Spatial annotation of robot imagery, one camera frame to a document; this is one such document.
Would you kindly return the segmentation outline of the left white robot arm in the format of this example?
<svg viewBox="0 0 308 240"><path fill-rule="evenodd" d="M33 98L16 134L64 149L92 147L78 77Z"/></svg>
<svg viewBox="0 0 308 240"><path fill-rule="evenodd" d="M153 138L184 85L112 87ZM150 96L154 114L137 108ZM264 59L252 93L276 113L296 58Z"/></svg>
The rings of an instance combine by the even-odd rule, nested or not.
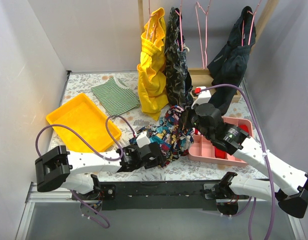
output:
<svg viewBox="0 0 308 240"><path fill-rule="evenodd" d="M89 200L100 195L100 187L92 173L132 172L166 165L166 157L156 142L139 148L129 145L123 149L95 153L68 151L59 145L35 160L37 191L46 193L58 188L74 190Z"/></svg>

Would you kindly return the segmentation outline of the colourful comic print shorts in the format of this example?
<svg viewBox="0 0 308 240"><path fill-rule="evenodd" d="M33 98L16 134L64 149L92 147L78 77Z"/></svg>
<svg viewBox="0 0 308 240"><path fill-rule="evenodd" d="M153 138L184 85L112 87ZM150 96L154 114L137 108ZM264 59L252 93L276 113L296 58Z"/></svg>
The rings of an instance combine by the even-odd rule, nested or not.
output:
<svg viewBox="0 0 308 240"><path fill-rule="evenodd" d="M166 158L166 165L178 160L189 153L189 148L194 142L193 128L185 128L181 123L181 114L186 109L174 105L159 119L158 125L149 125L140 128L129 140L131 145L136 145L136 138L141 132L147 132L151 143L158 143L162 154Z"/></svg>

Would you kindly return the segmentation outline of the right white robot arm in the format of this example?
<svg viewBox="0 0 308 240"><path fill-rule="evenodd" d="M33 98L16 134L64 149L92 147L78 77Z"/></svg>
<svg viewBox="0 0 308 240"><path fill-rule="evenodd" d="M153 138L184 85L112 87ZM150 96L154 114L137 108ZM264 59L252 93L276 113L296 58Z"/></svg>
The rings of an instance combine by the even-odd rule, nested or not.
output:
<svg viewBox="0 0 308 240"><path fill-rule="evenodd" d="M210 103L196 104L181 115L181 123L197 129L216 148L254 167L269 181L226 173L209 190L215 198L250 196L278 203L287 214L302 219L308 208L308 172L287 164L251 137L237 124L225 122L220 111Z"/></svg>

